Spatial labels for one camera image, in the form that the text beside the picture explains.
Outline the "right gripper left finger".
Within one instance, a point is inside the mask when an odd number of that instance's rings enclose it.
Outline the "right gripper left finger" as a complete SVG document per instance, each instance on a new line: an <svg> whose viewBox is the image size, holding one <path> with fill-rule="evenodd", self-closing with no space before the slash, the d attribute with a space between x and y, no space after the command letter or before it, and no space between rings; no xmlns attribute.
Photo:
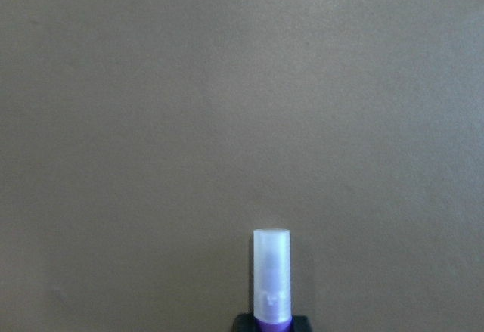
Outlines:
<svg viewBox="0 0 484 332"><path fill-rule="evenodd" d="M256 332L256 321L252 314L243 313L234 318L232 332Z"/></svg>

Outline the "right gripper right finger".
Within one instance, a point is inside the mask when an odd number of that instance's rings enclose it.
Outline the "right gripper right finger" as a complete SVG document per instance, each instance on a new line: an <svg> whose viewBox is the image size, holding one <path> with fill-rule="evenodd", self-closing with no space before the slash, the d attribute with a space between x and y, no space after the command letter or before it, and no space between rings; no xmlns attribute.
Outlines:
<svg viewBox="0 0 484 332"><path fill-rule="evenodd" d="M312 325L305 315L294 315L292 317L290 332L312 332Z"/></svg>

